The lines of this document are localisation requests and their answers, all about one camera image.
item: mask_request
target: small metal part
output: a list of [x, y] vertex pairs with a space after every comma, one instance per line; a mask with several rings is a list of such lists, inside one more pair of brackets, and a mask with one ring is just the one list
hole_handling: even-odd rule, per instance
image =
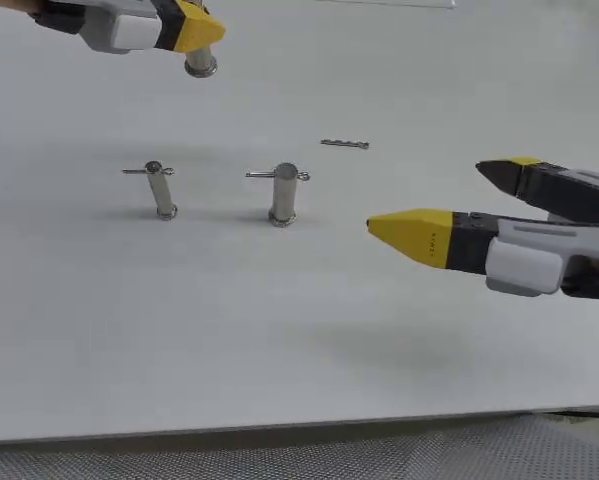
[[346, 140], [322, 140], [322, 145], [334, 145], [336, 147], [355, 147], [361, 148], [362, 150], [368, 150], [370, 144], [368, 142], [349, 142]]
[[123, 170], [126, 175], [146, 175], [150, 183], [150, 190], [157, 204], [157, 217], [162, 220], [172, 220], [177, 216], [177, 206], [172, 203], [167, 176], [175, 174], [172, 168], [163, 168], [160, 162], [146, 163], [143, 169]]
[[310, 180], [308, 172], [300, 172], [292, 163], [280, 163], [272, 172], [248, 172], [250, 178], [274, 179], [272, 192], [272, 207], [268, 212], [268, 220], [275, 227], [287, 227], [297, 219], [295, 212], [295, 197], [297, 181]]
[[[192, 3], [203, 11], [208, 13], [208, 9], [204, 7], [203, 0], [186, 0]], [[208, 78], [217, 72], [217, 59], [212, 55], [210, 47], [203, 47], [198, 50], [186, 53], [186, 61], [184, 68], [188, 75], [195, 78]]]

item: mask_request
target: white tabletop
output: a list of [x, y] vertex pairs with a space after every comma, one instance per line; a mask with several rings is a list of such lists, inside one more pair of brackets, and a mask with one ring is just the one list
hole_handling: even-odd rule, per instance
[[[497, 294], [365, 227], [545, 218], [479, 160], [599, 170], [599, 1], [575, 4], [215, 0], [204, 81], [0, 11], [0, 440], [599, 405], [599, 302]], [[172, 222], [121, 174], [149, 160]], [[245, 173], [282, 161], [313, 178], [276, 229]]]

